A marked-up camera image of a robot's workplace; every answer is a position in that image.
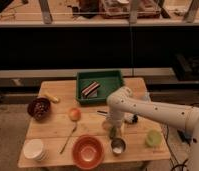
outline cable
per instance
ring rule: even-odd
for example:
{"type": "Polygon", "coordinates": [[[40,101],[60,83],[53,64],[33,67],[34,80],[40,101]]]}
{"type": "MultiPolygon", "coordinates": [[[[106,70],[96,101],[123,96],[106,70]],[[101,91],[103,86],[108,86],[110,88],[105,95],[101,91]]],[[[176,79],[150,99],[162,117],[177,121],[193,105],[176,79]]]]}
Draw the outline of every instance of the cable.
{"type": "Polygon", "coordinates": [[[174,158],[175,162],[176,162],[177,164],[179,164],[179,162],[178,162],[178,160],[177,160],[175,154],[173,153],[173,151],[172,151],[172,149],[171,149],[171,147],[170,147],[170,145],[169,145],[169,143],[168,143],[169,132],[170,132],[170,131],[169,131],[169,126],[168,126],[168,125],[166,125],[166,130],[167,130],[167,133],[166,133],[166,138],[165,138],[165,140],[166,140],[167,146],[168,146],[168,148],[169,148],[169,151],[170,151],[170,153],[171,153],[171,156],[174,158]]]}
{"type": "Polygon", "coordinates": [[[181,171],[183,171],[183,170],[184,170],[184,167],[187,167],[187,165],[185,165],[185,164],[187,163],[187,161],[188,161],[188,159],[185,159],[185,161],[182,163],[182,164],[183,164],[183,166],[182,166],[181,171]]]}
{"type": "Polygon", "coordinates": [[[132,76],[134,77],[134,39],[133,39],[133,28],[129,21],[129,29],[130,29],[130,41],[131,41],[131,64],[132,64],[132,76]]]}
{"type": "Polygon", "coordinates": [[[172,158],[170,158],[170,162],[171,162],[172,167],[174,167],[174,162],[173,162],[172,158]]]}
{"type": "Polygon", "coordinates": [[[187,167],[187,165],[184,165],[184,164],[177,164],[175,165],[174,167],[172,167],[171,171],[174,171],[177,167],[187,167]]]}

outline spoon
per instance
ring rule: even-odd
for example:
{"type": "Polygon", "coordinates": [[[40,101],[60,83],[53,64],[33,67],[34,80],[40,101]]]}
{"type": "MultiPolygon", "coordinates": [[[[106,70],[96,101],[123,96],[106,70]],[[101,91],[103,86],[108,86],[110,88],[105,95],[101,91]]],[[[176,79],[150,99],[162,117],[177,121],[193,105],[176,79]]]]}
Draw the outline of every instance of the spoon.
{"type": "Polygon", "coordinates": [[[76,130],[77,130],[77,122],[75,122],[74,128],[71,130],[71,133],[70,133],[69,136],[67,137],[67,140],[66,140],[66,142],[65,142],[65,144],[64,144],[64,146],[63,146],[63,148],[62,148],[61,151],[60,151],[60,154],[63,153],[63,151],[65,150],[65,147],[66,147],[66,145],[67,145],[67,143],[68,143],[68,141],[69,141],[71,135],[72,135],[76,130]]]}

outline green plastic bin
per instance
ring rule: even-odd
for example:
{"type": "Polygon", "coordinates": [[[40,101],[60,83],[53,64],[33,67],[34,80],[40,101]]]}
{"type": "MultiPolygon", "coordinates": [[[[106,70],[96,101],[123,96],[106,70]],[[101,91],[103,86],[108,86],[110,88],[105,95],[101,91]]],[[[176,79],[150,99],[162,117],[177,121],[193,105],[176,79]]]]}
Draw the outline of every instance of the green plastic bin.
{"type": "Polygon", "coordinates": [[[122,73],[119,70],[112,71],[96,71],[96,72],[78,72],[76,99],[82,104],[94,104],[106,102],[106,98],[114,91],[124,86],[122,73]],[[81,91],[93,81],[100,84],[97,91],[97,97],[84,99],[81,96],[81,91]]]}

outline striped object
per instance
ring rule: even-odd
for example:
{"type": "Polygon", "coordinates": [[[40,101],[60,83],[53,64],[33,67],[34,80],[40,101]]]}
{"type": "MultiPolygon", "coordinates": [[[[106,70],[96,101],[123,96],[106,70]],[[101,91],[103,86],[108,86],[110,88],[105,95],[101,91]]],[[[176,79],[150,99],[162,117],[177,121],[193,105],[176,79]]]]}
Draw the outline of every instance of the striped object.
{"type": "Polygon", "coordinates": [[[100,84],[96,81],[89,84],[87,87],[85,87],[81,94],[84,99],[93,97],[97,93],[97,89],[100,87],[100,84]]]}

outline table top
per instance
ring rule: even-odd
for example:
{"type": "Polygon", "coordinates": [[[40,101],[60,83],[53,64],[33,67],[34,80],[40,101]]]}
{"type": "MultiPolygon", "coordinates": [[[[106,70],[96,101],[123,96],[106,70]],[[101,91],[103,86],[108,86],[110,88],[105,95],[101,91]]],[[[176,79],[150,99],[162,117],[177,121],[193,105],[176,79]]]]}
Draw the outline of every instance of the table top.
{"type": "MultiPolygon", "coordinates": [[[[147,92],[142,78],[125,78],[124,81],[126,86],[133,90],[134,98],[142,98],[147,92]]],[[[75,80],[43,82],[39,97],[43,96],[45,91],[57,96],[61,101],[57,104],[52,103],[50,115],[42,122],[37,122],[33,118],[31,119],[24,145],[30,139],[40,138],[45,144],[47,155],[43,161],[35,162],[26,159],[21,151],[18,161],[20,168],[73,165],[74,163],[71,157],[72,147],[78,136],[83,134],[97,137],[102,142],[104,149],[108,149],[105,150],[103,163],[149,161],[170,158],[164,137],[161,145],[157,148],[149,148],[145,145],[146,134],[149,130],[156,129],[161,131],[158,123],[139,117],[137,124],[124,124],[123,139],[126,141],[127,148],[122,155],[116,157],[112,154],[108,133],[102,128],[102,122],[105,120],[105,117],[96,114],[97,110],[108,111],[106,104],[81,106],[75,99],[75,80]],[[72,130],[71,128],[74,126],[74,123],[70,121],[67,115],[68,110],[72,107],[78,107],[82,112],[82,117],[65,151],[60,154],[59,152],[72,130]]]]}

